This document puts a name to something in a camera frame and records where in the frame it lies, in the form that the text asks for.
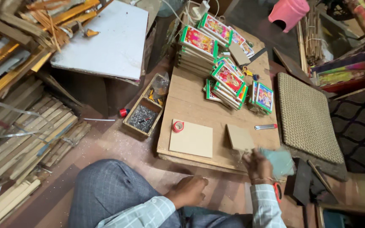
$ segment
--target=charger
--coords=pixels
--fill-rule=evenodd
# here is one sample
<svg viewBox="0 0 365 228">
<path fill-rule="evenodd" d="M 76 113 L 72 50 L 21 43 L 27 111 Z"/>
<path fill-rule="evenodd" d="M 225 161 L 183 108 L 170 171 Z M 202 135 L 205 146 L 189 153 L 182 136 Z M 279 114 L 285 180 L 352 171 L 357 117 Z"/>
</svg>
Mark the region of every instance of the charger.
<svg viewBox="0 0 365 228">
<path fill-rule="evenodd" d="M 192 8 L 193 15 L 195 15 L 194 18 L 195 20 L 200 20 L 204 16 L 204 14 L 208 12 L 210 8 L 208 2 L 209 0 L 208 1 L 203 0 L 199 7 Z"/>
</svg>

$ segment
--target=black patterned rug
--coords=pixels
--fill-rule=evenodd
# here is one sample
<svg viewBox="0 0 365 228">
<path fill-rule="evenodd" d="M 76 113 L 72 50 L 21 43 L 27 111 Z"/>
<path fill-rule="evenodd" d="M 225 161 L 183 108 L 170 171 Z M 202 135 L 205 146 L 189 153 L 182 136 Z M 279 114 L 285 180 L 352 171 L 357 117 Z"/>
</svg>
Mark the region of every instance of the black patterned rug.
<svg viewBox="0 0 365 228">
<path fill-rule="evenodd" d="M 347 170 L 365 173 L 365 91 L 330 100 L 329 110 Z"/>
</svg>

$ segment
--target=wooden box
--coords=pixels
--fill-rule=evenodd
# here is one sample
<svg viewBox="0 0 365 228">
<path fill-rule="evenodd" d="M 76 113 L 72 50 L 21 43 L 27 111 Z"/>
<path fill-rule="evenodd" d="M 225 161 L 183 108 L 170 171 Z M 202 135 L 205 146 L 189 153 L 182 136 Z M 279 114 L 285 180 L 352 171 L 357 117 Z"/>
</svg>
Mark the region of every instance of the wooden box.
<svg viewBox="0 0 365 228">
<path fill-rule="evenodd" d="M 158 74 L 158 73 L 154 76 L 154 78 L 151 80 L 149 85 L 143 91 L 142 95 L 140 95 L 140 97 L 139 97 L 138 101 L 136 102 L 136 104 L 130 110 L 129 114 L 123 120 L 124 126 L 129 127 L 130 129 L 137 132 L 139 135 L 142 135 L 143 137 L 149 137 L 151 135 L 151 133 L 153 132 L 153 129 L 155 128 L 157 122 L 159 121 L 161 115 L 163 114 L 164 107 L 165 107 L 165 99 L 164 99 L 163 105 L 159 105 L 156 102 L 154 102 L 154 101 L 152 101 L 148 98 L 148 96 L 150 94 L 150 89 L 153 88 L 152 84 L 156 80 L 157 77 L 163 77 L 163 76 Z M 144 106 L 144 107 L 148 108 L 149 110 L 154 111 L 156 113 L 156 116 L 153 117 L 154 118 L 153 124 L 151 125 L 150 129 L 147 132 L 144 132 L 144 131 L 142 131 L 142 130 L 138 129 L 137 127 L 132 126 L 130 124 L 130 121 L 131 121 L 132 117 L 141 108 L 140 106 Z"/>
</svg>

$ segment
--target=wooden tray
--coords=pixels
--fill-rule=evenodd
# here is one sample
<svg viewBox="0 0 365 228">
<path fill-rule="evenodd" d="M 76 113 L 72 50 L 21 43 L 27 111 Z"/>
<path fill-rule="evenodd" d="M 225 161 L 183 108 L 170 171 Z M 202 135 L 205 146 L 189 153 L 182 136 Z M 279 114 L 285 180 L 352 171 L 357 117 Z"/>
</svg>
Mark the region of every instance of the wooden tray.
<svg viewBox="0 0 365 228">
<path fill-rule="evenodd" d="M 159 121 L 161 115 L 163 114 L 164 107 L 165 107 L 165 101 L 163 102 L 163 106 L 161 106 L 148 98 L 150 89 L 152 88 L 152 84 L 157 77 L 163 77 L 163 76 L 158 73 L 154 76 L 154 78 L 150 81 L 149 85 L 147 85 L 146 89 L 143 91 L 142 95 L 140 95 L 138 101 L 136 101 L 136 104 L 130 110 L 129 114 L 123 120 L 124 126 L 129 127 L 130 129 L 132 129 L 133 131 L 137 132 L 138 134 L 140 134 L 144 137 L 149 137 L 150 134 L 153 132 L 153 129 L 155 128 L 157 122 Z M 153 122 L 152 127 L 150 128 L 150 130 L 147 133 L 129 124 L 129 118 L 134 115 L 134 113 L 136 112 L 136 108 L 139 105 L 145 106 L 146 108 L 157 113 L 156 119 Z"/>
</svg>

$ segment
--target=bracelet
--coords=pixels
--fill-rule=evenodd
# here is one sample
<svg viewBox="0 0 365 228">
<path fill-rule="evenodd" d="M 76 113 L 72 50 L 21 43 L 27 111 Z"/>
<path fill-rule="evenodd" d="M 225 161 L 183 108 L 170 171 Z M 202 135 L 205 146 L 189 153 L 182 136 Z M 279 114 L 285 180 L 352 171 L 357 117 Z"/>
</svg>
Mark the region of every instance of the bracelet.
<svg viewBox="0 0 365 228">
<path fill-rule="evenodd" d="M 257 181 L 257 180 L 271 180 L 272 182 L 274 182 L 274 180 L 271 177 L 257 178 L 257 179 L 252 179 L 250 181 Z"/>
</svg>

